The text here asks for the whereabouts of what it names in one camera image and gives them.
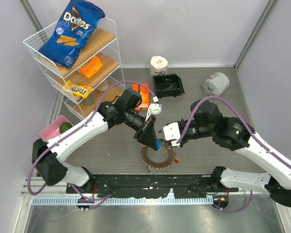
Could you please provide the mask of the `blue tag key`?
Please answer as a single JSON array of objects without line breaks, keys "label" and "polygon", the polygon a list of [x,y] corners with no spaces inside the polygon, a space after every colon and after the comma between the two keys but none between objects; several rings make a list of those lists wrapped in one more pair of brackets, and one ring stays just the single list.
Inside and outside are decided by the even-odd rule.
[{"label": "blue tag key", "polygon": [[156,148],[154,149],[154,151],[158,151],[162,146],[162,142],[161,140],[156,140]]}]

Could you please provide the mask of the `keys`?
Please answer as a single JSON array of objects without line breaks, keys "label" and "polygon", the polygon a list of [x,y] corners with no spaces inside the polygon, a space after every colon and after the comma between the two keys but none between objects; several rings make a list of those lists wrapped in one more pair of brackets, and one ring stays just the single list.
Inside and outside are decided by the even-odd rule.
[{"label": "keys", "polygon": [[169,90],[176,87],[175,81],[172,78],[162,78],[160,90]]}]

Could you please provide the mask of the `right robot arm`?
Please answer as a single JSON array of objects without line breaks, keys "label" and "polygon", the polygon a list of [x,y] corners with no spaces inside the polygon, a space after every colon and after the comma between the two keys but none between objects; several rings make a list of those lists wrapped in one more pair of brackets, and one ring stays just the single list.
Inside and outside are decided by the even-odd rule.
[{"label": "right robot arm", "polygon": [[245,156],[264,170],[250,173],[216,166],[210,175],[211,189],[260,192],[291,207],[291,160],[263,140],[238,113],[225,117],[209,100],[206,97],[195,101],[188,120],[181,119],[162,127],[163,140],[171,147],[182,147],[190,140],[210,137],[216,145]]}]

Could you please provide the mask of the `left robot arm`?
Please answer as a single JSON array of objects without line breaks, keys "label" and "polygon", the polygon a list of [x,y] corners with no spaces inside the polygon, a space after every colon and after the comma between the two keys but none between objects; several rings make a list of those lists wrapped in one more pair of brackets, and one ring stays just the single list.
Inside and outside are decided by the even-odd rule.
[{"label": "left robot arm", "polygon": [[95,113],[61,135],[47,142],[36,140],[33,144],[32,162],[46,185],[66,182],[74,184],[83,193],[91,192],[94,181],[90,178],[90,172],[84,167],[66,163],[66,159],[85,142],[115,125],[126,124],[135,130],[134,139],[158,150],[161,143],[154,131],[156,118],[153,115],[143,117],[135,112],[140,101],[141,95],[138,92],[126,89],[115,103],[102,102]]}]

